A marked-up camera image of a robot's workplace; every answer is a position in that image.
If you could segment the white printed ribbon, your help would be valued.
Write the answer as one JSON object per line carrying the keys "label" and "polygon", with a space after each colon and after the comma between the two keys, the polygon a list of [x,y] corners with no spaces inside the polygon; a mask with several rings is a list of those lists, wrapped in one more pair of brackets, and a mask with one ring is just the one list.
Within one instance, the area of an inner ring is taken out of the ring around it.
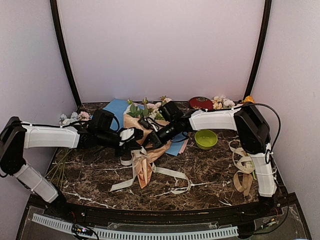
{"label": "white printed ribbon", "polygon": [[187,181],[186,187],[171,189],[170,192],[172,194],[178,195],[189,191],[192,187],[192,182],[184,173],[155,165],[155,161],[161,157],[169,149],[169,147],[170,146],[166,144],[158,149],[153,150],[146,150],[143,147],[138,150],[132,150],[130,152],[130,160],[120,160],[121,165],[131,167],[132,178],[112,185],[110,190],[113,192],[128,188],[133,185],[136,179],[138,180],[140,187],[143,189],[149,184],[153,174],[162,174],[175,179]]}

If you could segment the beige pink wrapping paper sheet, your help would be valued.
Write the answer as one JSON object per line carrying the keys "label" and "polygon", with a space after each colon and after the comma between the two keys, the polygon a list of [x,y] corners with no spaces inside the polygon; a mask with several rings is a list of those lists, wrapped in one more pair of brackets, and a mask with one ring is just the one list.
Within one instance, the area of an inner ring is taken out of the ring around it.
{"label": "beige pink wrapping paper sheet", "polygon": [[[125,128],[135,127],[143,131],[142,139],[136,141],[142,146],[152,130],[144,128],[138,123],[138,120],[138,118],[132,117],[126,112],[123,114],[123,126]],[[152,163],[161,157],[170,148],[171,144],[171,141],[168,141],[159,148],[151,149],[154,145],[148,142],[146,146],[143,147],[145,150],[140,150],[140,152],[135,151],[133,153],[133,171],[135,172],[141,189],[145,188],[151,180],[154,172]]]}

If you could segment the pink rose fake flower stem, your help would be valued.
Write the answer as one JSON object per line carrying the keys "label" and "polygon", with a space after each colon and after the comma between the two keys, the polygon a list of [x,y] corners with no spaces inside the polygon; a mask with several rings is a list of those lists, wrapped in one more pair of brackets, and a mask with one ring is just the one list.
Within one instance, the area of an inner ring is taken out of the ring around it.
{"label": "pink rose fake flower stem", "polygon": [[172,99],[167,96],[161,96],[160,101],[156,103],[151,103],[148,101],[147,97],[142,99],[142,104],[144,106],[144,109],[142,111],[143,117],[147,118],[150,117],[153,120],[164,120],[164,117],[160,113],[160,107],[167,104],[168,102],[171,102]]}

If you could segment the white rose fake flower stem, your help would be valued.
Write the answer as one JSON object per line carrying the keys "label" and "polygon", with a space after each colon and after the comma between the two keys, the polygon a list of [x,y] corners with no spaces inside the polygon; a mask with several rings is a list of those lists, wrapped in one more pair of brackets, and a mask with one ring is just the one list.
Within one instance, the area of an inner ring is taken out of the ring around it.
{"label": "white rose fake flower stem", "polygon": [[143,118],[144,110],[139,108],[138,105],[136,105],[130,98],[127,100],[127,103],[129,104],[129,110],[127,114],[133,118]]}

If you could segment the brown twine ribbon bundle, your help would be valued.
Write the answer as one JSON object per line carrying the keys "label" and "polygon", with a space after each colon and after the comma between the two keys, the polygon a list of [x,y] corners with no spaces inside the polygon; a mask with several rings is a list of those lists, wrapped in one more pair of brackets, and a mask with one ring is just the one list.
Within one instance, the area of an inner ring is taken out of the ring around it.
{"label": "brown twine ribbon bundle", "polygon": [[240,147],[240,140],[231,140],[228,142],[230,151],[232,152],[232,162],[237,168],[237,172],[233,175],[233,185],[235,189],[242,193],[244,197],[248,197],[253,180],[255,179],[255,166],[249,154]]}

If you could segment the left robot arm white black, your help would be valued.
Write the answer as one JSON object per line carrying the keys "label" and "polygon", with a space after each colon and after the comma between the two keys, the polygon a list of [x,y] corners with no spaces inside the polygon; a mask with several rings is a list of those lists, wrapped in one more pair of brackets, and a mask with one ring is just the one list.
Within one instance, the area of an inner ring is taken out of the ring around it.
{"label": "left robot arm white black", "polygon": [[98,109],[88,120],[78,120],[67,125],[33,124],[13,116],[0,134],[0,169],[2,178],[15,177],[31,192],[51,204],[51,210],[60,218],[71,213],[64,195],[36,171],[24,159],[24,151],[33,148],[89,149],[113,148],[115,155],[137,150],[144,133],[136,127],[112,129],[116,116],[107,110]]}

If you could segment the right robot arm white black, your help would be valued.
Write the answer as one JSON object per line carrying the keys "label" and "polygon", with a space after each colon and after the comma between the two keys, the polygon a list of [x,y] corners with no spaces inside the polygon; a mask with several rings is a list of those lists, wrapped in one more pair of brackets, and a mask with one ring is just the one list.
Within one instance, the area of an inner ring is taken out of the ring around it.
{"label": "right robot arm white black", "polygon": [[239,136],[240,145],[251,157],[258,181],[258,192],[266,197],[255,205],[255,213],[266,217],[275,208],[272,197],[277,190],[273,170],[273,145],[270,126],[258,110],[258,104],[247,102],[242,106],[218,110],[189,110],[182,112],[175,102],[161,106],[159,112],[169,123],[149,133],[143,147],[152,149],[164,146],[183,132],[200,130],[232,130]]}

